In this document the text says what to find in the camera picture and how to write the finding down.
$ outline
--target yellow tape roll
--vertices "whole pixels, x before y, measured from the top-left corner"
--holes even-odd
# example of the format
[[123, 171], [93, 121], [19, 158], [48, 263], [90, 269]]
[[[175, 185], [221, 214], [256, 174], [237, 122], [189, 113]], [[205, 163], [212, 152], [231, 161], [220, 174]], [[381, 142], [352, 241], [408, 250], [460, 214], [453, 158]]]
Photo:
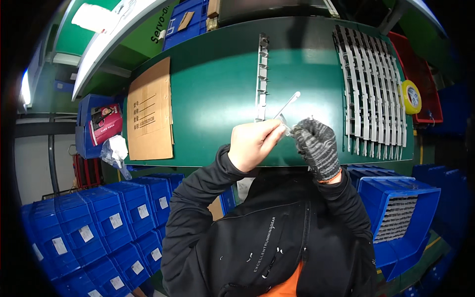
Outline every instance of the yellow tape roll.
[[402, 97], [404, 99], [404, 106], [406, 107], [406, 114], [414, 115], [420, 112], [422, 107], [419, 89], [410, 81], [405, 80], [402, 83]]

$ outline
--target black jacket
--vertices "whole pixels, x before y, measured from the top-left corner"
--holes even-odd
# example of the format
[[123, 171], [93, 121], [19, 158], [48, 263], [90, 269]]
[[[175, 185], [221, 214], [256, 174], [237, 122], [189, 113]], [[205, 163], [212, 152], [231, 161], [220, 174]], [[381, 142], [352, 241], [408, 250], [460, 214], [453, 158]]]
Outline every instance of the black jacket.
[[161, 262], [171, 297], [259, 296], [300, 261], [299, 297], [375, 295], [371, 224], [345, 169], [332, 185], [307, 173], [260, 175], [245, 202], [213, 222], [208, 205], [246, 175], [228, 151], [173, 192]]

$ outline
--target gray work glove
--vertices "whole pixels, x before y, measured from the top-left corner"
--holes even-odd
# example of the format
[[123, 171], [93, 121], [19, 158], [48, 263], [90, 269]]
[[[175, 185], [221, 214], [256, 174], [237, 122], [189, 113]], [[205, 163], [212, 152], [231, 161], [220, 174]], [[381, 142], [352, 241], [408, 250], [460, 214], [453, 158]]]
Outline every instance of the gray work glove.
[[330, 127], [307, 118], [292, 129], [291, 135], [318, 182], [328, 182], [340, 173], [335, 133]]

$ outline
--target bare hand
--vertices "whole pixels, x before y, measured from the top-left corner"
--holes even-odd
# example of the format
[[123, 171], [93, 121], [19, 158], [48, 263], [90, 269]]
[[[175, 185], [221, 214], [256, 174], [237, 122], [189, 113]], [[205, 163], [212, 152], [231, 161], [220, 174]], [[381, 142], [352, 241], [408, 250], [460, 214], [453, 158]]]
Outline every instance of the bare hand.
[[242, 172], [256, 168], [285, 132], [279, 120], [267, 120], [234, 127], [229, 159]]

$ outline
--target hand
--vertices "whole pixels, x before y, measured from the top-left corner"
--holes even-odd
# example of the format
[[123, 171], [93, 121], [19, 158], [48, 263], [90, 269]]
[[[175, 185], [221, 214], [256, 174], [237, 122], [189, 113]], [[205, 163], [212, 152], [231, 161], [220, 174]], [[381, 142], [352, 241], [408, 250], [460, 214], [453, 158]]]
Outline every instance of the hand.
[[318, 182], [341, 181], [336, 139], [333, 130], [317, 120], [300, 121], [291, 131], [297, 150], [310, 166]]
[[234, 127], [229, 159], [242, 172], [256, 168], [285, 132], [279, 120], [267, 120]]

